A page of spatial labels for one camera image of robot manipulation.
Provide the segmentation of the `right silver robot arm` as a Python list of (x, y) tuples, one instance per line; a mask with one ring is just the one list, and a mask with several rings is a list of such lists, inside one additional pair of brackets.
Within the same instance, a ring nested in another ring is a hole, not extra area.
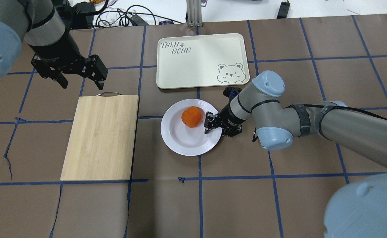
[[(264, 71), (244, 89), (227, 87), (228, 104), (207, 112), (205, 134), (222, 128), (234, 137), (253, 118), (254, 140), (267, 151), (289, 147), (295, 137), (319, 135), (387, 168), (387, 119), (346, 106), (341, 101), (282, 107), (282, 78)], [(387, 173), (372, 175), (340, 188), (329, 200), (323, 220), (325, 238), (387, 238)]]

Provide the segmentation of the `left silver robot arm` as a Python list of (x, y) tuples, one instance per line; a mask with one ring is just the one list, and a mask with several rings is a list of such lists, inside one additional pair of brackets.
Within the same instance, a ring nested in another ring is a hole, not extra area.
[(0, 77), (12, 69), (23, 42), (34, 51), (31, 64), (42, 78), (65, 89), (65, 74), (77, 74), (103, 90), (108, 69), (98, 55), (81, 55), (70, 24), (50, 0), (0, 0)]

